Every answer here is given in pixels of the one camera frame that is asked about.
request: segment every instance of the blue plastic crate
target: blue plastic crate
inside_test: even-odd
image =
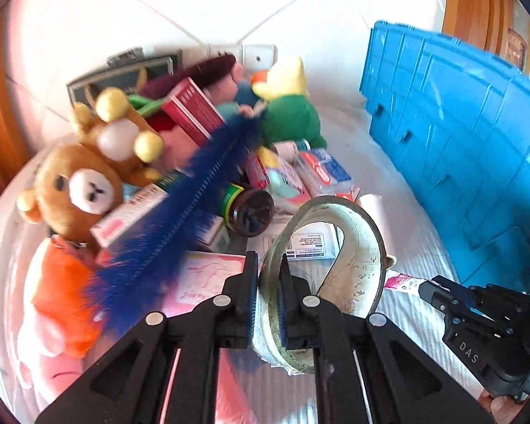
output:
[[[377,22],[360,90],[461,282],[530,292],[530,80],[458,39]]]

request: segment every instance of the bear nose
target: bear nose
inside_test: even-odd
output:
[[[108,179],[92,169],[79,169],[69,180],[71,202],[94,215],[108,212],[114,201],[114,188]]]

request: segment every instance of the electrical outlet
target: electrical outlet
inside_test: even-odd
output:
[[[242,63],[241,45],[209,45],[208,54],[211,58],[225,54],[233,54],[236,56],[236,62]]]
[[[269,70],[275,63],[275,45],[247,45],[243,47],[243,69],[246,72]]]

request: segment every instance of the maroon box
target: maroon box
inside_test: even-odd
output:
[[[214,129],[224,125],[222,116],[190,78],[175,86],[162,108],[198,146],[206,143]]]

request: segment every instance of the feather quill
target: feather quill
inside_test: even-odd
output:
[[[258,119],[241,115],[212,133],[168,196],[142,219],[141,233],[124,241],[120,252],[98,271],[86,289],[90,304],[100,308],[105,331],[122,336],[146,313],[176,274],[194,243],[191,221],[196,209],[209,210],[237,176],[260,139]]]

